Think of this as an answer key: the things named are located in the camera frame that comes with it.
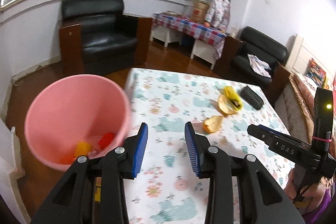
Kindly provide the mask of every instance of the silver screw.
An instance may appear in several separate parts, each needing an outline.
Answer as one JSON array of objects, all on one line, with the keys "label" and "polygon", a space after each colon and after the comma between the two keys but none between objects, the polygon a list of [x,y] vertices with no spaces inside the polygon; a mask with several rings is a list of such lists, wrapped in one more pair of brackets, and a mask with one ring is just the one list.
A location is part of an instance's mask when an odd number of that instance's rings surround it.
[{"label": "silver screw", "polygon": [[246,159],[250,162],[254,162],[257,158],[254,155],[249,154],[246,156]]},{"label": "silver screw", "polygon": [[80,157],[77,159],[77,161],[78,161],[80,164],[86,162],[86,160],[87,160],[86,156],[80,156]]},{"label": "silver screw", "polygon": [[211,146],[208,148],[208,151],[215,154],[218,152],[218,148],[216,146]]},{"label": "silver screw", "polygon": [[125,148],[123,148],[122,146],[119,146],[119,147],[117,147],[114,151],[115,151],[115,153],[117,153],[117,154],[122,154],[122,153],[125,152]]}]

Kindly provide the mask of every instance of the bed headboard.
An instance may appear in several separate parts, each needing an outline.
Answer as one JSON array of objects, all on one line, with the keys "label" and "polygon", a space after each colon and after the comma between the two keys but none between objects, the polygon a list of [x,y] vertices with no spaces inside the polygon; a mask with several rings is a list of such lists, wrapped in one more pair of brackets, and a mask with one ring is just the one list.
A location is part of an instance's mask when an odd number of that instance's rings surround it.
[{"label": "bed headboard", "polygon": [[320,65],[327,74],[327,78],[333,82],[335,77],[334,69],[327,68],[323,65],[321,57],[318,54],[314,54],[308,43],[305,42],[303,37],[296,35],[295,42],[292,51],[289,55],[288,61],[286,63],[286,68],[293,73],[304,74],[307,70],[310,59],[314,59],[315,62]]}]

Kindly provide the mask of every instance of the human hand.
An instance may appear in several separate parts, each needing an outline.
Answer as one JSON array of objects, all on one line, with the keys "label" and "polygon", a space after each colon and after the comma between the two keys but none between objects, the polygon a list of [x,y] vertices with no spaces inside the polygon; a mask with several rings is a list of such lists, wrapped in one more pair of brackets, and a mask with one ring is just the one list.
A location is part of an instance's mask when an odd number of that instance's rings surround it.
[{"label": "human hand", "polygon": [[[304,187],[301,190],[301,193],[303,193],[303,191],[306,188],[307,188],[307,186]],[[286,185],[284,191],[288,195],[290,200],[293,201],[294,198],[296,197],[296,189],[295,189],[295,186],[294,186],[294,168],[292,170],[290,170],[290,172],[288,174],[288,182],[287,182],[287,185]],[[305,191],[305,193],[302,196],[305,197],[305,198],[311,198],[311,202],[306,207],[306,212],[305,213],[309,213],[309,212],[315,210],[318,206],[320,206],[320,204],[323,200],[323,197],[325,195],[325,192],[326,192],[326,187],[322,183],[315,183],[312,186],[310,186],[307,191]]]}]

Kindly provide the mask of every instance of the purple sleeve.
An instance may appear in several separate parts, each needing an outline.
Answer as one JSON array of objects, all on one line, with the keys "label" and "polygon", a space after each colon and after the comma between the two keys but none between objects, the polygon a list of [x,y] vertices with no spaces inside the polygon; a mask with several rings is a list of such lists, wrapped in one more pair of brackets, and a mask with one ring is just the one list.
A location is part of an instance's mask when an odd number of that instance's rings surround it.
[{"label": "purple sleeve", "polygon": [[313,224],[327,208],[330,201],[331,197],[329,194],[329,190],[326,189],[320,206],[318,206],[315,210],[311,211],[310,213],[307,213],[302,216],[306,224]]}]

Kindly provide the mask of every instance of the pink bucket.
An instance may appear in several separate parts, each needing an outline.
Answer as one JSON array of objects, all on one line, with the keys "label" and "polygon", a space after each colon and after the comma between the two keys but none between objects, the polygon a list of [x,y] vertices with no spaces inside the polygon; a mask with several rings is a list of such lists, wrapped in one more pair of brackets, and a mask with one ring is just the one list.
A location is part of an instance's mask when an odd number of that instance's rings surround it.
[{"label": "pink bucket", "polygon": [[66,171],[61,159],[77,143],[97,145],[107,132],[115,138],[95,157],[123,144],[130,130],[131,109],[125,92],[97,75],[74,75],[46,87],[32,102],[25,120],[25,136],[33,155],[45,165]]}]

